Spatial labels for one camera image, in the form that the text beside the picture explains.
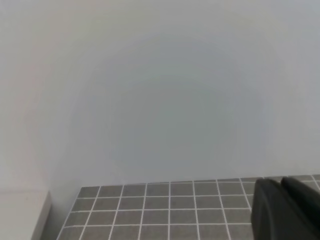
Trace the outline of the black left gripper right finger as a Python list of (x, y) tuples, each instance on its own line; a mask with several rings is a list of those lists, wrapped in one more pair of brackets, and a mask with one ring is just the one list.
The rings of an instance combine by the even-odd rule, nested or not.
[(280, 185), (310, 220), (320, 219), (320, 194), (318, 192), (292, 177), (284, 177)]

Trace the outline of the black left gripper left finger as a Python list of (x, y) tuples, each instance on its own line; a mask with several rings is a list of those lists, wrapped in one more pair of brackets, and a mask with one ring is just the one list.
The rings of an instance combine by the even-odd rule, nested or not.
[(255, 240), (320, 238), (320, 220), (310, 220), (282, 188), (281, 182), (268, 178), (255, 182), (251, 227)]

